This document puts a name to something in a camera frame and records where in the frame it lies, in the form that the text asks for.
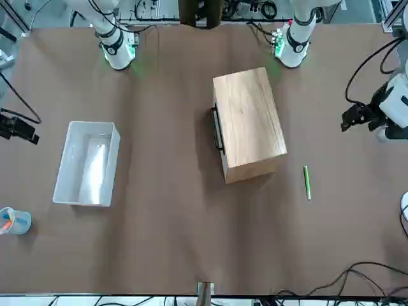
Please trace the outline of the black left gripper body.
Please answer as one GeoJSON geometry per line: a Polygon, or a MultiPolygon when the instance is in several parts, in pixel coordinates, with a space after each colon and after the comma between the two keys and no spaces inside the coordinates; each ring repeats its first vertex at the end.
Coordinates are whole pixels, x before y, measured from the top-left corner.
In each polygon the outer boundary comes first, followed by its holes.
{"type": "Polygon", "coordinates": [[[388,83],[384,83],[378,90],[376,90],[372,96],[368,107],[372,111],[378,111],[379,105],[388,97],[388,83]]]}

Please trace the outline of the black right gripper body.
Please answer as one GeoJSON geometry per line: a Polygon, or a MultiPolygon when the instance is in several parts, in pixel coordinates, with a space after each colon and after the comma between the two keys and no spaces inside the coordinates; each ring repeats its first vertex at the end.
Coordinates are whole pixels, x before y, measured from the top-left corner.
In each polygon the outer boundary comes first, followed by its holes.
{"type": "Polygon", "coordinates": [[[5,115],[1,115],[1,137],[3,138],[11,138],[14,134],[14,123],[15,119],[9,118],[5,115]]]}

